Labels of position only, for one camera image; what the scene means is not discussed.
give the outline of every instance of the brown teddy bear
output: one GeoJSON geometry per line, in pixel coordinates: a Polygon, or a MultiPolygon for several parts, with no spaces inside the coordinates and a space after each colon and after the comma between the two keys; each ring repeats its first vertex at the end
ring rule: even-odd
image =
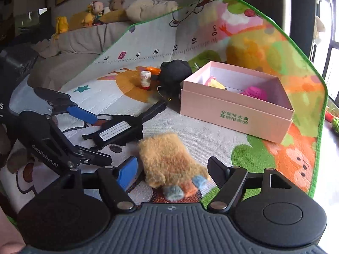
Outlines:
{"type": "Polygon", "coordinates": [[[109,0],[109,8],[111,11],[123,9],[122,4],[125,0],[109,0]]]}
{"type": "Polygon", "coordinates": [[[174,133],[144,139],[139,148],[146,182],[153,188],[162,186],[169,201],[192,196],[209,179],[207,169],[191,157],[174,133]]]}

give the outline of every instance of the blue plush foot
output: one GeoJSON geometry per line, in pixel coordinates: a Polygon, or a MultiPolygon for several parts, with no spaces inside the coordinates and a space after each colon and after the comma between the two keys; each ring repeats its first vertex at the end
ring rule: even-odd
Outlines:
{"type": "Polygon", "coordinates": [[[165,198],[167,200],[169,200],[170,202],[175,202],[177,200],[184,198],[184,196],[185,196],[182,189],[177,185],[164,186],[162,188],[162,192],[163,192],[165,198]]]}
{"type": "Polygon", "coordinates": [[[198,188],[199,190],[203,189],[207,184],[207,179],[203,176],[195,176],[192,178],[192,183],[198,188]]]}

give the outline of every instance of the pink plastic toy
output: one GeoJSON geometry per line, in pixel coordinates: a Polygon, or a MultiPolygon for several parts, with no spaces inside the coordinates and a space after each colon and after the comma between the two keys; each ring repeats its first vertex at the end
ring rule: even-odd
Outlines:
{"type": "Polygon", "coordinates": [[[261,99],[267,101],[267,93],[265,90],[251,86],[248,87],[243,93],[243,95],[247,95],[249,97],[254,97],[257,99],[261,99]]]}

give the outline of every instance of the cardboard box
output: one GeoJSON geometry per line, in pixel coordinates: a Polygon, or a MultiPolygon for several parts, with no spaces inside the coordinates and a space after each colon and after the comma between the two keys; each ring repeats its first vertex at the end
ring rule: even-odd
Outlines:
{"type": "Polygon", "coordinates": [[[294,110],[278,77],[209,62],[184,80],[180,113],[281,143],[294,110]],[[204,85],[210,76],[227,90],[204,85]],[[265,90],[268,102],[241,94],[250,86],[265,90]]]}

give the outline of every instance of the silver bolt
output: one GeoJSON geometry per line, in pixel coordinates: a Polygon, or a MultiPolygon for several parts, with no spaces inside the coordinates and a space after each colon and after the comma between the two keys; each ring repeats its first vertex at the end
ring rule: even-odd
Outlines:
{"type": "Polygon", "coordinates": [[[134,204],[131,202],[119,202],[117,207],[121,210],[130,210],[134,207],[134,204]]]}
{"type": "Polygon", "coordinates": [[[227,204],[223,202],[212,202],[210,206],[215,210],[223,210],[227,207],[227,204]]]}
{"type": "Polygon", "coordinates": [[[68,166],[69,168],[72,168],[72,167],[74,167],[74,163],[73,163],[73,162],[67,162],[67,166],[68,166]]]}

